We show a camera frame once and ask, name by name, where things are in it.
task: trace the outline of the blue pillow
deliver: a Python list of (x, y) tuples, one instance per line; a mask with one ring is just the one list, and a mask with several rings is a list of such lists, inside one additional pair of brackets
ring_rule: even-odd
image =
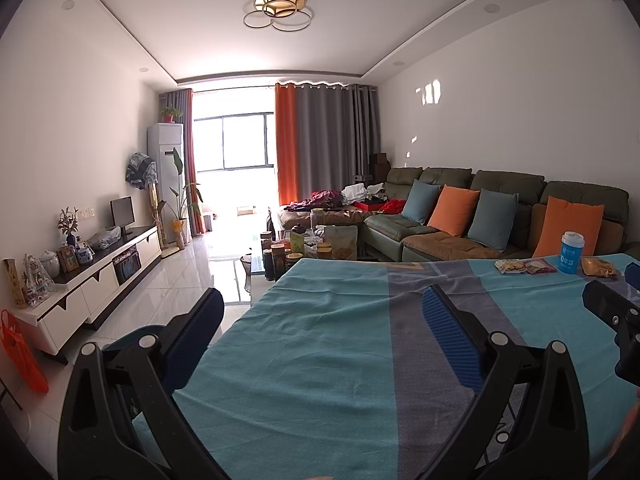
[(480, 192), (474, 221), (466, 237), (498, 252), (503, 252), (511, 236), (517, 208), (517, 193), (498, 193), (483, 189)]
[(433, 211), (439, 192), (440, 186), (425, 184), (420, 180), (414, 179), (414, 185), (411, 186), (406, 204), (404, 204), (404, 209), (400, 214), (409, 220), (418, 222), (418, 224), (424, 224), (431, 211)]

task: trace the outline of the orange plastic bag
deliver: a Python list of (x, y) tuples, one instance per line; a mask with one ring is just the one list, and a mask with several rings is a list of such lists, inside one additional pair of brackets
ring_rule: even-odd
[(38, 362), (31, 353), (29, 346), (20, 331), (17, 319), (4, 309), (0, 314), (2, 326), (0, 327), (0, 339), (4, 351), (14, 362), (20, 376), (34, 392), (46, 394), (49, 391), (47, 378), (44, 376)]

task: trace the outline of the red box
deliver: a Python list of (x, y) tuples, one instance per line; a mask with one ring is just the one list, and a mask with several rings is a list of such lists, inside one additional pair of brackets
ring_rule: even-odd
[(362, 209), (363, 211), (378, 211), (386, 202), (381, 202), (379, 204), (367, 204), (364, 202), (354, 202), (353, 205), (358, 209)]

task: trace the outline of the white cabinet drawer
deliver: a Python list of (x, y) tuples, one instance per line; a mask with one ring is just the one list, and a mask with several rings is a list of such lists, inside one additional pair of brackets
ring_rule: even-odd
[(112, 263), (101, 268), (99, 272), (80, 285), (89, 313), (94, 313), (119, 286), (116, 270)]
[(160, 251), (160, 242), (158, 241), (158, 231), (153, 232), (144, 240), (136, 244), (138, 255), (140, 256), (140, 265), (143, 267)]
[(62, 348), (66, 340), (78, 330), (87, 317), (89, 317), (89, 309), (86, 306), (82, 290), (76, 288), (49, 310), (40, 322), (43, 322), (47, 327), (56, 346)]

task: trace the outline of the orange pillow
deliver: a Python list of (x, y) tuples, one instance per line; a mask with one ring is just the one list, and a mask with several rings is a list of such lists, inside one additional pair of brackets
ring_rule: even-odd
[(546, 204), (545, 223), (534, 258), (560, 254), (562, 235), (575, 231), (584, 237), (582, 256), (593, 256), (602, 224), (603, 205), (574, 204), (550, 196)]
[(479, 197), (479, 191), (445, 186), (427, 225), (451, 236), (460, 236), (474, 214)]

